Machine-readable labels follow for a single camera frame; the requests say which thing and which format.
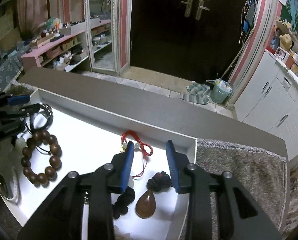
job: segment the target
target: black bracelet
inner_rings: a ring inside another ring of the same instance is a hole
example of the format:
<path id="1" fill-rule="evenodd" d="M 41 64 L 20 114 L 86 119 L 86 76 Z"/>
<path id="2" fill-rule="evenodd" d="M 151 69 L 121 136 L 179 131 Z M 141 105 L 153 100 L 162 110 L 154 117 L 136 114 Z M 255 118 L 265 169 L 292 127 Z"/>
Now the black bracelet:
<path id="1" fill-rule="evenodd" d="M 34 133 L 37 130 L 46 130 L 50 127 L 50 125 L 53 122 L 53 112 L 51 106 L 47 104 L 41 104 L 41 109 L 46 113 L 47 122 L 43 127 L 34 128 L 33 121 L 34 121 L 34 114 L 30 116 L 30 131 L 31 133 Z"/>

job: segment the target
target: door handle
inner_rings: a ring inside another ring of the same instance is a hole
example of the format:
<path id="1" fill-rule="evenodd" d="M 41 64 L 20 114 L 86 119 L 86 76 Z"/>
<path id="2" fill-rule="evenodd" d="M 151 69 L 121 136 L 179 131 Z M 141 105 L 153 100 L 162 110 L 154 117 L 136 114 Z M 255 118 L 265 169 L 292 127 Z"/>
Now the door handle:
<path id="1" fill-rule="evenodd" d="M 288 114 L 285 114 L 284 117 L 280 120 L 279 124 L 282 124 L 287 117 L 288 117 Z"/>
<path id="2" fill-rule="evenodd" d="M 266 91 L 266 93 L 265 93 L 265 96 L 268 95 L 268 93 L 270 92 L 271 88 L 272 88 L 272 87 L 269 87 L 269 88 L 267 89 L 267 91 Z"/>
<path id="3" fill-rule="evenodd" d="M 193 0 L 187 0 L 187 2 L 185 1 L 180 1 L 180 3 L 186 4 L 186 11 L 185 11 L 185 17 L 190 17 L 190 13 L 191 13 L 191 6 L 192 6 L 192 1 Z"/>
<path id="4" fill-rule="evenodd" d="M 202 10 L 210 11 L 209 8 L 203 6 L 203 3 L 204 3 L 204 0 L 199 0 L 198 9 L 197 9 L 197 13 L 196 13 L 196 20 L 197 21 L 200 20 Z"/>
<path id="5" fill-rule="evenodd" d="M 269 85 L 269 82 L 266 83 L 266 85 L 263 87 L 262 92 L 266 89 L 266 87 Z"/>

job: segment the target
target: cabinet drawer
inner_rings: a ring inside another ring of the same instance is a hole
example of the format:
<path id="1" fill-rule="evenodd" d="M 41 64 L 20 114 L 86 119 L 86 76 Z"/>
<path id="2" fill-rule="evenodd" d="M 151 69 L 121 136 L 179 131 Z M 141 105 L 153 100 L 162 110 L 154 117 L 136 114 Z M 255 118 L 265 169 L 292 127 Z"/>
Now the cabinet drawer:
<path id="1" fill-rule="evenodd" d="M 277 78 L 295 102 L 296 99 L 298 98 L 298 90 L 297 90 L 298 85 L 296 84 L 296 82 L 283 69 L 279 70 L 277 74 Z"/>
<path id="2" fill-rule="evenodd" d="M 298 155 L 298 101 L 269 130 L 269 133 L 285 141 L 289 160 Z"/>
<path id="3" fill-rule="evenodd" d="M 237 119 L 243 121 L 265 94 L 276 78 L 280 67 L 276 60 L 265 52 L 248 85 L 235 103 Z"/>
<path id="4" fill-rule="evenodd" d="M 293 99 L 275 78 L 265 95 L 243 122 L 268 132 L 293 105 Z"/>

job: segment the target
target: curtain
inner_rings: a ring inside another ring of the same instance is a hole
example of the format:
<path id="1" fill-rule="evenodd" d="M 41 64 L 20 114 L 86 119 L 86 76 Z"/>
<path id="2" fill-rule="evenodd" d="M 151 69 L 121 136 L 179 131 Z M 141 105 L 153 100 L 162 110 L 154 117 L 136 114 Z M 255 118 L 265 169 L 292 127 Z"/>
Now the curtain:
<path id="1" fill-rule="evenodd" d="M 18 0 L 20 33 L 37 33 L 48 20 L 47 0 Z"/>

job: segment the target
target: tiled floor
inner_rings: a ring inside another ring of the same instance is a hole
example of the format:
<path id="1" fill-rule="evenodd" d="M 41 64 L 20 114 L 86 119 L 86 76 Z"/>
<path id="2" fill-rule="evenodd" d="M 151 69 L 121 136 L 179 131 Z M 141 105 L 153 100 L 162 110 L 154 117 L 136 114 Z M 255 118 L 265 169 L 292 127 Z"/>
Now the tiled floor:
<path id="1" fill-rule="evenodd" d="M 130 67 L 121 76 L 179 93 L 187 93 L 190 84 L 189 80 L 138 67 Z"/>
<path id="2" fill-rule="evenodd" d="M 170 98 L 178 98 L 179 100 L 181 100 L 179 98 L 180 93 L 188 93 L 186 89 L 186 85 L 190 84 L 190 81 L 188 80 L 137 67 L 130 67 L 129 70 L 123 73 L 121 77 L 87 71 L 80 72 L 80 74 L 141 90 L 147 90 Z M 230 110 L 217 105 L 212 101 L 210 101 L 207 105 L 196 104 L 188 101 L 184 102 L 233 118 L 233 114 Z"/>

